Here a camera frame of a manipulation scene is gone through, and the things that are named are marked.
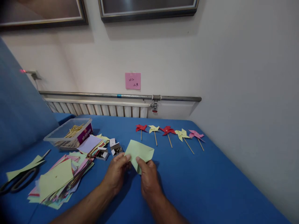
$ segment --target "metal pipe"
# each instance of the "metal pipe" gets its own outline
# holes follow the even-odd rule
[[[106,97],[106,98],[123,98],[123,99],[143,99],[153,100],[173,100],[173,101],[191,101],[200,102],[201,97],[189,96],[161,96],[161,95],[131,95],[131,94],[111,94],[111,93],[78,93],[78,92],[58,92],[58,91],[39,91],[41,95],[55,95],[55,96],[89,96],[89,97]]]

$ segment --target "clear plastic container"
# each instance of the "clear plastic container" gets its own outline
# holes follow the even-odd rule
[[[44,141],[50,142],[59,151],[76,150],[86,138],[93,133],[91,125],[92,119],[73,118],[65,122],[63,125],[48,134]],[[83,127],[71,138],[65,138],[70,129],[74,126],[83,125]]]

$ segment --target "red pinwheel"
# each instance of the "red pinwheel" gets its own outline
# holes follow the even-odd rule
[[[170,128],[170,126],[166,126],[165,128],[160,128],[160,129],[164,132],[164,135],[167,135],[167,136],[168,136],[170,145],[171,145],[171,147],[172,147],[172,144],[171,144],[171,141],[170,141],[170,138],[169,138],[168,133],[176,134],[175,131],[174,131],[172,128]]]
[[[136,132],[138,132],[139,130],[141,130],[141,140],[142,140],[142,131],[145,131],[145,132],[147,132],[145,129],[146,129],[146,127],[147,127],[147,125],[145,125],[145,126],[142,126],[142,125],[136,125]]]

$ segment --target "picture frame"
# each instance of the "picture frame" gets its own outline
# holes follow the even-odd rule
[[[55,1],[8,1],[0,22],[0,32],[88,25],[83,0]]]
[[[98,0],[104,23],[193,16],[199,0]]]

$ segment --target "white radiator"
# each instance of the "white radiator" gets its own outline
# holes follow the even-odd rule
[[[52,112],[147,118],[149,103],[44,98]]]

